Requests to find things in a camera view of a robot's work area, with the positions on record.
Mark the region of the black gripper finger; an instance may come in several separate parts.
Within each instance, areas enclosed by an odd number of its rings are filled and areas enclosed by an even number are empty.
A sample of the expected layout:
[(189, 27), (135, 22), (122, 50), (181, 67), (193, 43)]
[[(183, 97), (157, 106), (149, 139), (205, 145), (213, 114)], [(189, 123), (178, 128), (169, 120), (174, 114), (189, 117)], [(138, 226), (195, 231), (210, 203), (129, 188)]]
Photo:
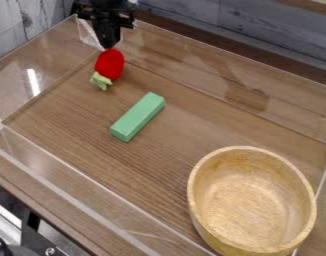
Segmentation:
[(110, 23), (110, 29), (108, 29), (108, 37), (110, 37), (110, 43), (108, 47), (112, 48), (120, 41), (122, 33), (120, 33), (122, 27), (116, 22)]
[(108, 36), (107, 36), (107, 27), (104, 26), (100, 20), (92, 21), (92, 27), (95, 30), (95, 34), (98, 36), (98, 40), (104, 49), (108, 48)]

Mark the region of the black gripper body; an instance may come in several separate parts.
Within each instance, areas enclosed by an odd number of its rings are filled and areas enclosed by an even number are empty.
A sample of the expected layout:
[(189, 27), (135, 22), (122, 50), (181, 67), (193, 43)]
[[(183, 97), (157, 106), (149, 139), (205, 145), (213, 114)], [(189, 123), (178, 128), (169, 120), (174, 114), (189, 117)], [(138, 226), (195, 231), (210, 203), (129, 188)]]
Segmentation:
[(79, 18), (102, 22), (107, 20), (119, 27), (135, 27), (138, 0), (74, 0), (71, 13)]

